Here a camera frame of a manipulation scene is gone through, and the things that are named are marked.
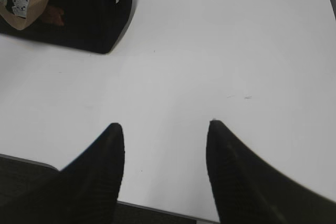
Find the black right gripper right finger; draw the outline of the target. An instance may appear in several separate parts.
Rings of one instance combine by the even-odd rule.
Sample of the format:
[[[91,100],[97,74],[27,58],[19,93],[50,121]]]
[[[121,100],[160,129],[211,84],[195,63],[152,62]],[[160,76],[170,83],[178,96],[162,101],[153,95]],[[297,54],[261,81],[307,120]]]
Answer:
[[[335,223],[335,202],[287,177],[223,122],[209,123],[206,166],[220,223]]]

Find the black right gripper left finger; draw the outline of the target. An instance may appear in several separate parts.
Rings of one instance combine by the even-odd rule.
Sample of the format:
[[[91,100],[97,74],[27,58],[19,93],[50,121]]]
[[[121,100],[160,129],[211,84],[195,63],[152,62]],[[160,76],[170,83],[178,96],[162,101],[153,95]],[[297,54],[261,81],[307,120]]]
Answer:
[[[110,124],[64,169],[1,155],[1,223],[112,223],[124,137]]]

